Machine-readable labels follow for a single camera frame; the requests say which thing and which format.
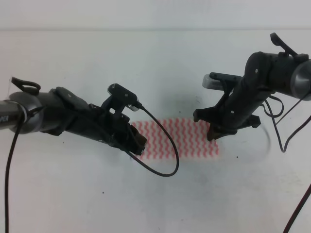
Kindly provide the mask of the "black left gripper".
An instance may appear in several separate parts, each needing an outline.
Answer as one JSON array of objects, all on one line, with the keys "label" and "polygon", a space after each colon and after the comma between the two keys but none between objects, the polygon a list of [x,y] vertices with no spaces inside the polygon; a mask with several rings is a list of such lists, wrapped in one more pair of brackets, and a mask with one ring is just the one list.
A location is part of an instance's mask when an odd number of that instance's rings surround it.
[{"label": "black left gripper", "polygon": [[119,105],[87,104],[82,109],[84,116],[82,136],[108,144],[112,147],[123,146],[135,155],[142,155],[147,139],[122,114]]}]

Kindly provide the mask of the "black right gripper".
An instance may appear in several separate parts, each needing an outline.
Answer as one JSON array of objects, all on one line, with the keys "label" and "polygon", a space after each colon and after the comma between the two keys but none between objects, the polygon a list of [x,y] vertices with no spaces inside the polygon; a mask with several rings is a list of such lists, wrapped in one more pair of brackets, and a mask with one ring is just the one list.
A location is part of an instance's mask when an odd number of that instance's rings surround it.
[{"label": "black right gripper", "polygon": [[[252,127],[257,128],[260,124],[259,116],[253,112],[267,99],[267,88],[235,88],[233,93],[220,108],[220,123],[210,124],[207,132],[207,140],[217,140],[225,135],[235,135],[238,130]],[[218,109],[209,107],[196,109],[193,112],[194,122],[216,122]]]}]

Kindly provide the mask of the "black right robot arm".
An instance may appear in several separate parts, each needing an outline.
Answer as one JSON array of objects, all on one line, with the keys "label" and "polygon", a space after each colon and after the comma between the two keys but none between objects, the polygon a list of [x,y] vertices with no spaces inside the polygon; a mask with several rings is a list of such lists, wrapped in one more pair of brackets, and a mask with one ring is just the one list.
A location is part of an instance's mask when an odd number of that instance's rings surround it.
[{"label": "black right robot arm", "polygon": [[215,106],[193,113],[194,121],[210,124],[207,139],[212,141],[257,128],[261,122],[253,112],[274,93],[310,101],[311,61],[306,54],[256,52],[248,58],[243,76],[212,72],[204,76],[203,87],[224,91]]}]

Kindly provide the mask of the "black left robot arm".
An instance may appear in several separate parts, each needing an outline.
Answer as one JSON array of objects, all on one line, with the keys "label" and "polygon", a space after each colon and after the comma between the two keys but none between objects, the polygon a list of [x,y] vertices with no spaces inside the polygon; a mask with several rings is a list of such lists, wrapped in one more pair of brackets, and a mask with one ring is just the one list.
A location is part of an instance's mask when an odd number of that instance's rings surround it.
[{"label": "black left robot arm", "polygon": [[41,92],[40,85],[12,77],[11,83],[20,91],[0,102],[0,127],[20,134],[35,132],[59,136],[69,132],[111,147],[141,155],[147,139],[129,123],[122,113],[125,107],[138,103],[137,96],[114,83],[101,106],[88,104],[64,87]]}]

